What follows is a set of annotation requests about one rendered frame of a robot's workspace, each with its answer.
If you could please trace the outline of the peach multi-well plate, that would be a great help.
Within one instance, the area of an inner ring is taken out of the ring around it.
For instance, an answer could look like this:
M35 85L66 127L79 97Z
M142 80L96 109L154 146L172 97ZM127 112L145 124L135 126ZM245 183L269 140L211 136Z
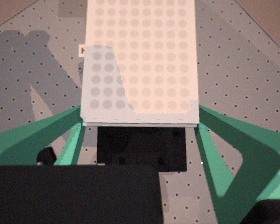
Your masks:
M83 126L199 124L194 0L88 0Z

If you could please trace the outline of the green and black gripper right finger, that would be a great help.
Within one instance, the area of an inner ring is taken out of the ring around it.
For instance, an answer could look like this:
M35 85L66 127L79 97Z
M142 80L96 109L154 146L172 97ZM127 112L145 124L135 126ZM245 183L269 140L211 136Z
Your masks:
M241 153L235 177L206 126ZM240 224L258 201L280 199L280 133L201 105L194 131L218 224Z

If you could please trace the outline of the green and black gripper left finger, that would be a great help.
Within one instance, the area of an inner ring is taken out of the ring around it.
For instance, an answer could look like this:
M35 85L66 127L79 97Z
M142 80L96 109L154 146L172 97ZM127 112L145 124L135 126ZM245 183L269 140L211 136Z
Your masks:
M72 128L54 165L77 165L85 128L81 105L0 133L0 165L38 165L40 151Z

